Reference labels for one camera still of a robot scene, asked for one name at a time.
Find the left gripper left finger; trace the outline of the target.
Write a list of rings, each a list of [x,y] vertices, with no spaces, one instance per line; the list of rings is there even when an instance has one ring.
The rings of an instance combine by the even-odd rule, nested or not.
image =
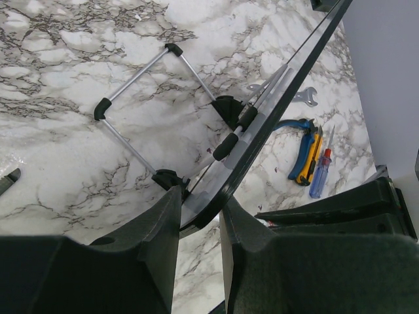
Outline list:
[[[170,313],[181,189],[89,245],[62,235],[1,238],[2,313]]]

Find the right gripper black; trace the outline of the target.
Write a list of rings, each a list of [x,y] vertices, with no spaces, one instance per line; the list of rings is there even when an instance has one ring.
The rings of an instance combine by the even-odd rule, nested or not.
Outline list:
[[[276,233],[389,234],[418,241],[401,190],[386,178],[300,207],[258,213],[255,218],[297,224],[270,227]]]

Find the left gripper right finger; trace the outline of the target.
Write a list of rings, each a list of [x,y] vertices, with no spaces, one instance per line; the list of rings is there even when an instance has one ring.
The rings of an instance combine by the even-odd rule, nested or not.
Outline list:
[[[220,231],[227,313],[418,312],[418,245],[408,237],[278,234],[236,200]]]

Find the small black-framed whiteboard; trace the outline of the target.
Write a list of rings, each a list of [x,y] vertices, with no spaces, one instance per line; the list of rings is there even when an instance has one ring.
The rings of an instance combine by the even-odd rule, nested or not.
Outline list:
[[[155,170],[105,117],[113,101],[163,56],[172,53],[183,59],[179,46],[166,44],[163,51],[143,69],[96,105],[94,120],[105,125],[132,152],[151,172],[155,183],[165,190],[173,186],[181,188],[181,237],[187,237],[208,225],[232,197],[350,5],[351,1],[337,1],[291,59],[247,99],[236,101],[231,96],[211,99],[212,107],[231,132],[211,157],[187,175],[178,175],[168,169]]]

